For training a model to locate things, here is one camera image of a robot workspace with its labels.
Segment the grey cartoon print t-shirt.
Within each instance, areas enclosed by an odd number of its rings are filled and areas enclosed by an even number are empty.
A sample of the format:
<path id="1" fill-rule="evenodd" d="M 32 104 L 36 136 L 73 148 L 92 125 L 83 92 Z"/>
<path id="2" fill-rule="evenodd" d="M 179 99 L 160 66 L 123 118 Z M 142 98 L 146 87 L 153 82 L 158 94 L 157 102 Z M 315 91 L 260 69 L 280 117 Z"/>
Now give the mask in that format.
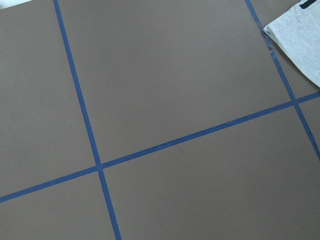
<path id="1" fill-rule="evenodd" d="M 263 31 L 316 86 L 320 85 L 320 2 L 301 0 Z"/>

